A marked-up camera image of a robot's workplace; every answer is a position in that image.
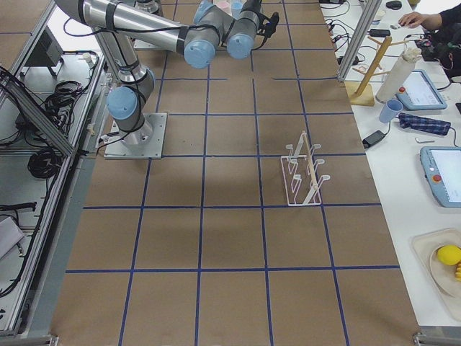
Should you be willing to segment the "person's hand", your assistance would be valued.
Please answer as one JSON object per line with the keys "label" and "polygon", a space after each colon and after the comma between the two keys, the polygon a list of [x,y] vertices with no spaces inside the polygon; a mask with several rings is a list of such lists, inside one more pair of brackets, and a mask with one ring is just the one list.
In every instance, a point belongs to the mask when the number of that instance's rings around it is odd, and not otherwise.
{"label": "person's hand", "polygon": [[427,14],[421,14],[419,12],[411,12],[403,15],[399,20],[398,24],[401,27],[417,27],[422,25],[428,18]]}

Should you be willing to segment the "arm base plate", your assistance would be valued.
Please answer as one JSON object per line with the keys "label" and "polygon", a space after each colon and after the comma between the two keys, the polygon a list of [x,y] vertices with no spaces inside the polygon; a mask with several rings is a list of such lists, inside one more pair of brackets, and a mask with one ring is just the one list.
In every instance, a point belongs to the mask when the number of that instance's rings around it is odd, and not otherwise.
{"label": "arm base plate", "polygon": [[109,139],[115,142],[105,147],[106,159],[160,159],[162,157],[167,114],[145,113],[145,122],[141,129],[125,135],[116,135]]}

